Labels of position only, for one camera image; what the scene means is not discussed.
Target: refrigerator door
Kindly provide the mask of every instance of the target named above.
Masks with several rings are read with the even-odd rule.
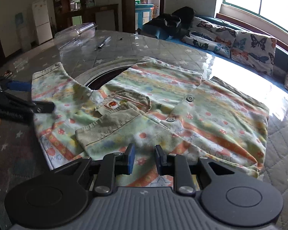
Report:
[[[52,39],[50,23],[45,23],[36,27],[37,43],[40,45],[45,41]]]
[[[34,17],[34,22],[35,22],[36,27],[49,22],[46,0],[40,0],[36,3],[33,3],[32,11],[33,11],[33,17]]]

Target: table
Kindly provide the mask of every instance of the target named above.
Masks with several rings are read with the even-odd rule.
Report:
[[[108,46],[96,45],[111,36]],[[95,38],[72,52],[60,55],[56,47],[44,50],[28,61],[15,80],[30,81],[32,74],[61,61],[67,73],[82,84],[93,74],[107,68],[107,62],[128,56],[150,56],[169,64],[201,72],[203,79],[217,76],[270,109],[269,137],[265,168],[260,176],[284,196],[284,209],[277,223],[288,229],[288,94],[253,72],[200,50],[163,40],[122,32],[97,30]],[[7,67],[0,70],[4,73]],[[12,94],[29,99],[25,92]],[[33,126],[2,121],[0,126],[0,226],[10,226],[4,198],[15,185],[48,170]]]

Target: clear plastic container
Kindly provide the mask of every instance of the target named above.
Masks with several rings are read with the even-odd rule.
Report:
[[[60,55],[65,52],[80,47],[95,36],[95,23],[83,23],[66,28],[55,34],[54,44],[60,51]]]

